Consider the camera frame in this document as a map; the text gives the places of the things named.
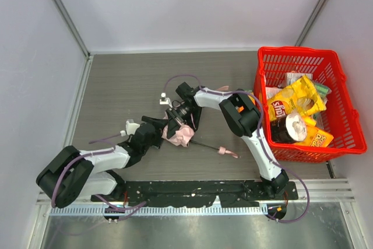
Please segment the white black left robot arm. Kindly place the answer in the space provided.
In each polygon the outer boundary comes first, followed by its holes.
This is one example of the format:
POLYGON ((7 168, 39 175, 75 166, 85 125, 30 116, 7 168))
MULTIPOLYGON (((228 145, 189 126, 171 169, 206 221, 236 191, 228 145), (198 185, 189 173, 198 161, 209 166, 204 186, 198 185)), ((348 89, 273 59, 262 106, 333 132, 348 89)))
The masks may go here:
POLYGON ((125 181, 115 170, 140 162, 151 148, 163 142, 165 119, 142 117, 142 123, 127 121, 128 139, 108 149, 84 151, 64 147, 36 178, 36 184, 51 199, 54 208, 64 208, 80 197, 114 201, 123 197, 125 181))

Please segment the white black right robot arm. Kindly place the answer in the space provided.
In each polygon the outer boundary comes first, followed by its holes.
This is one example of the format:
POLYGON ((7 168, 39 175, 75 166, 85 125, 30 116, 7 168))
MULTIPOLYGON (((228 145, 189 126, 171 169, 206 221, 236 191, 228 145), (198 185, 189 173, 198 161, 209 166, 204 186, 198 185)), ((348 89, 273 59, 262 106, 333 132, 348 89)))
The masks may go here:
POLYGON ((166 138, 176 136, 183 125, 196 131, 203 108, 221 111, 231 132, 241 138, 251 151, 259 168, 263 189, 270 198, 283 195, 288 183, 288 175, 282 168, 265 138, 262 128, 263 115, 250 99, 250 93, 243 90, 222 92, 207 87, 192 88, 187 83, 180 84, 176 91, 181 98, 178 106, 173 106, 166 94, 161 94, 160 104, 168 104, 166 138))

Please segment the pink folding umbrella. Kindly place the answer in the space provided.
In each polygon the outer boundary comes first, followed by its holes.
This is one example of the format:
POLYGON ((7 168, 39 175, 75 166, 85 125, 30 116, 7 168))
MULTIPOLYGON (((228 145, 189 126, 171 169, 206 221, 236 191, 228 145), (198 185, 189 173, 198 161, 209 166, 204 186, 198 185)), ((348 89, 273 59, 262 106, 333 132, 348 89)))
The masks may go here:
MULTIPOLYGON (((177 89, 176 93, 179 95, 181 98, 180 101, 178 100, 171 100, 173 107, 176 107, 178 103, 186 101, 187 103, 193 103, 196 104, 196 101, 194 99, 194 94, 196 94, 198 91, 197 88, 192 88, 190 87, 187 83, 182 83, 180 84, 177 89)), ((168 119, 166 111, 165 111, 165 116, 162 119, 168 119)), ((198 130, 198 128, 191 128, 188 125, 182 125, 180 129, 175 133, 175 135, 167 139, 166 138, 166 132, 167 132, 167 125, 163 128, 163 134, 162 134, 162 139, 167 140, 168 142, 172 143, 175 146, 182 146, 182 147, 188 147, 190 143, 192 144, 197 144, 200 146, 203 146, 204 144, 194 141, 192 138, 195 134, 195 132, 198 130)))

